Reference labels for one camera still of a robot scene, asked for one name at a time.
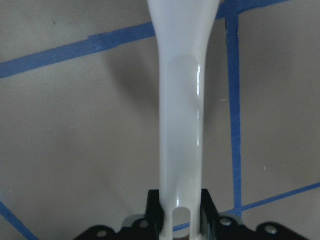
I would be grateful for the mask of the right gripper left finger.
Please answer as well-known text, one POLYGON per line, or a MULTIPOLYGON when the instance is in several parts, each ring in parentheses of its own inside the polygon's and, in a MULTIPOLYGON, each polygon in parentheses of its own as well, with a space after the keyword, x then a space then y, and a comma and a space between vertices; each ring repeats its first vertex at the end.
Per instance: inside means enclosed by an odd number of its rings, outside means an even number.
POLYGON ((90 227, 77 240, 158 240, 164 225, 164 211, 160 203, 160 192, 149 190, 145 214, 116 232, 111 227, 96 225, 90 227))

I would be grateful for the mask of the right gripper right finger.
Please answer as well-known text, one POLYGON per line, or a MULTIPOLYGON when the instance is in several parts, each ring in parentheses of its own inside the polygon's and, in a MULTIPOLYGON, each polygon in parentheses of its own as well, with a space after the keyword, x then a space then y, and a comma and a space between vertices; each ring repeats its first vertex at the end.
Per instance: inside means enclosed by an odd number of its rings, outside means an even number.
POLYGON ((206 240, 305 240, 299 233, 276 222, 251 230, 234 217, 219 214, 207 189, 201 192, 200 232, 206 240))

